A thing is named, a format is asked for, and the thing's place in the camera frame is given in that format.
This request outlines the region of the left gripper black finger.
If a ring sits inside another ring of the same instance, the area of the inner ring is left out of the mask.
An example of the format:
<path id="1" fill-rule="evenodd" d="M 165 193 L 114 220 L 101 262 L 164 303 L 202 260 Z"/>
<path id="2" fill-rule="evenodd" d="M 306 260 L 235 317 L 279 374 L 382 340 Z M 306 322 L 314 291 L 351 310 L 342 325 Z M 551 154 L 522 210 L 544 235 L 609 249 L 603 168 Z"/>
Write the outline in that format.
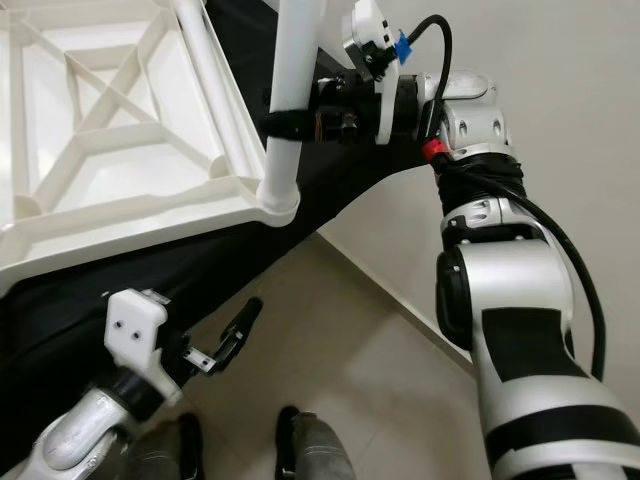
<path id="1" fill-rule="evenodd" d="M 242 351 L 253 325 L 262 311 L 262 301 L 259 297 L 252 297 L 246 305 L 233 317 L 227 328 L 220 334 L 220 342 L 212 353 L 212 366 L 227 367 L 230 361 Z"/>

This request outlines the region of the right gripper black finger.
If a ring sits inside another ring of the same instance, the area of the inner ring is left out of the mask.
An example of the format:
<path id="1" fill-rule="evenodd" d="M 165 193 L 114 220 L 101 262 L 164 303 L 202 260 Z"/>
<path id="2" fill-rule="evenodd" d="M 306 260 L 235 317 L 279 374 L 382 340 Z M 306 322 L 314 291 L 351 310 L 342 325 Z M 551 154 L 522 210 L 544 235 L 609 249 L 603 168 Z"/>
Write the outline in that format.
<path id="1" fill-rule="evenodd" d="M 265 115 L 265 136 L 294 142 L 320 141 L 320 115 L 314 110 L 269 111 Z"/>

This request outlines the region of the white plastic table top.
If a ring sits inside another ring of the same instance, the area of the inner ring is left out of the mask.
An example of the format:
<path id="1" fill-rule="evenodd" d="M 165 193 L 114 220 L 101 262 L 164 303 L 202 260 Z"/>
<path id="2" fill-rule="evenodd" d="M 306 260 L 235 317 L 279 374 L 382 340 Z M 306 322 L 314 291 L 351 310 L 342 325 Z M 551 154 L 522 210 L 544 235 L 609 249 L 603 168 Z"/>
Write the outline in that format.
<path id="1" fill-rule="evenodd" d="M 259 221 L 229 172 L 170 0 L 1 0 L 3 289 Z"/>

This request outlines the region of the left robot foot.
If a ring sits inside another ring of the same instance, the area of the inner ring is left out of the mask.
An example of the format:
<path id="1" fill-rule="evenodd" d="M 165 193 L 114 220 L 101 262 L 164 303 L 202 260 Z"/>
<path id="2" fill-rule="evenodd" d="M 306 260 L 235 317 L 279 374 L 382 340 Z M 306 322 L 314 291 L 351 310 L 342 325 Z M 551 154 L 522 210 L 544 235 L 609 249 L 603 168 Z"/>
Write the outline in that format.
<path id="1" fill-rule="evenodd" d="M 161 422 L 128 449 L 118 480 L 205 480 L 204 434 L 195 413 Z"/>

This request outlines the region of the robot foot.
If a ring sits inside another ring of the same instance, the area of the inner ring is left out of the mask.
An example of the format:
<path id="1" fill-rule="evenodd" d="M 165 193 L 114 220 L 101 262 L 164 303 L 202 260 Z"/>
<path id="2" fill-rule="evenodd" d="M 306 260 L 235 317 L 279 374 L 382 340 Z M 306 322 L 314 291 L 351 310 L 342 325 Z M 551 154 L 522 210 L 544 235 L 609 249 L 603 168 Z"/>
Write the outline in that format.
<path id="1" fill-rule="evenodd" d="M 195 413 L 161 422 L 128 449 L 118 480 L 205 480 L 204 434 Z"/>
<path id="2" fill-rule="evenodd" d="M 275 480 L 357 480 L 332 426 L 315 412 L 288 404 L 275 426 Z"/>

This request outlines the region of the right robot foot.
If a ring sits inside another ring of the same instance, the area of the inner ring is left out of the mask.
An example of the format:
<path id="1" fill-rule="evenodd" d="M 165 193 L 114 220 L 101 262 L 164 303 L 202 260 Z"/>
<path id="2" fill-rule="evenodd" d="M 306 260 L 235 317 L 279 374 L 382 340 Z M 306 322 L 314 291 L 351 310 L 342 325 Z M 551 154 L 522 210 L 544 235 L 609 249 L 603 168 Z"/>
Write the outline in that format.
<path id="1" fill-rule="evenodd" d="M 275 480 L 357 480 L 332 426 L 315 412 L 288 404 L 275 426 Z"/>

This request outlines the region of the black tablecloth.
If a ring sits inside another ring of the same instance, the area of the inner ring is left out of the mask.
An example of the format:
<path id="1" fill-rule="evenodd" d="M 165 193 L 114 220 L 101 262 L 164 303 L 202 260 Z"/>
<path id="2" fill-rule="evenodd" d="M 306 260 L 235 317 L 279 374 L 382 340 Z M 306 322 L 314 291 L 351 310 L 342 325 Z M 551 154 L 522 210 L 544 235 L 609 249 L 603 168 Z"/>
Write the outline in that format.
<path id="1" fill-rule="evenodd" d="M 273 79 L 278 20 L 256 0 L 218 4 L 209 17 L 259 134 L 265 113 L 259 95 Z M 175 328 L 187 333 L 367 189 L 417 164 L 411 140 L 358 147 L 311 143 L 303 148 L 297 172 L 301 204 L 283 227 L 250 221 L 32 276 L 3 289 L 1 369 L 9 389 L 3 403 L 18 410 L 17 421 L 4 426 L 3 435 L 14 436 L 15 447 L 26 453 L 55 417 L 113 370 L 102 343 L 105 328 L 96 319 L 111 293 L 132 288 L 164 294 Z"/>

